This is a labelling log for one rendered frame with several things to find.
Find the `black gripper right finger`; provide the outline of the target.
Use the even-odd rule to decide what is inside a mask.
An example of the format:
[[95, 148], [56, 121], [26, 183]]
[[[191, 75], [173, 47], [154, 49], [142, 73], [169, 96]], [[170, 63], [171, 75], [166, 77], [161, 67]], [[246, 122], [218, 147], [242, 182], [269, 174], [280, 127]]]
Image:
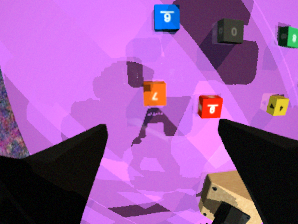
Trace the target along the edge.
[[298, 220], [298, 140], [221, 117], [218, 135], [263, 224]]

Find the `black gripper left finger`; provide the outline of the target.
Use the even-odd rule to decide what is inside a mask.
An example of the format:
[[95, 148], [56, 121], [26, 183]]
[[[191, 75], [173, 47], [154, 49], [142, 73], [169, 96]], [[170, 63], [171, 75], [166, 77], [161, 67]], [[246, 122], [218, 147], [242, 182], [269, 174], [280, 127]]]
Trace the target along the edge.
[[29, 224], [81, 224], [108, 137], [97, 124], [24, 159], [0, 156], [0, 194]]

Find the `blue block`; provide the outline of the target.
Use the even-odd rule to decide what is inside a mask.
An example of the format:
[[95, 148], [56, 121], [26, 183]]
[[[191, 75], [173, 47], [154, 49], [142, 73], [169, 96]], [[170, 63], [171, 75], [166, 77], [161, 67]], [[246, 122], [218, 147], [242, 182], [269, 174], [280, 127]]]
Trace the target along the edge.
[[180, 30], [180, 4], [154, 4], [154, 32]]

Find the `red block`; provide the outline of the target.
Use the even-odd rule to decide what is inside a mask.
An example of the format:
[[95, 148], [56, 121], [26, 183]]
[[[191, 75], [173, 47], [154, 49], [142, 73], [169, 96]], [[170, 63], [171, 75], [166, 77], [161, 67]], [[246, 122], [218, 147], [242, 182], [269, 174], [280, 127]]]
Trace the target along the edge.
[[197, 115], [201, 119], [220, 119], [222, 112], [222, 97], [200, 95]]

